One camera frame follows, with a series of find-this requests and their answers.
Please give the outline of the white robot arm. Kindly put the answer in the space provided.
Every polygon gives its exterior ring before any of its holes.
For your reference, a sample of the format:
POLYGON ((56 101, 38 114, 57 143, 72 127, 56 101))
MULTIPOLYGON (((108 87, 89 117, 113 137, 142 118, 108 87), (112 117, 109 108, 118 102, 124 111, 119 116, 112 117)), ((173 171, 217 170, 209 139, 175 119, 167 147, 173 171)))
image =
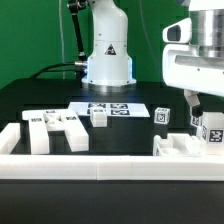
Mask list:
MULTIPOLYGON (((93 14, 93 52, 83 84, 101 91, 132 85, 127 54, 126 14, 113 0, 87 0, 93 14)), ((184 91, 191 113, 198 116, 198 93, 224 97, 224 0, 177 0, 189 16, 163 30, 166 43, 162 75, 168 86, 184 91)))

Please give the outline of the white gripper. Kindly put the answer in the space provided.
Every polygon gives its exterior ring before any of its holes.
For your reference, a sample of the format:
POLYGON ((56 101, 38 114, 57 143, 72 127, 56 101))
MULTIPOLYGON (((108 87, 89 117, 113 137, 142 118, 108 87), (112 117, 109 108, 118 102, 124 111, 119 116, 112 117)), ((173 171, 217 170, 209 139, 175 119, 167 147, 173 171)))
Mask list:
POLYGON ((163 80, 168 86, 186 89, 184 97, 190 114, 201 117, 203 107, 198 92, 224 97, 224 58, 199 56, 197 47, 190 44, 192 22, 189 18, 163 30, 167 43, 162 56, 163 80))

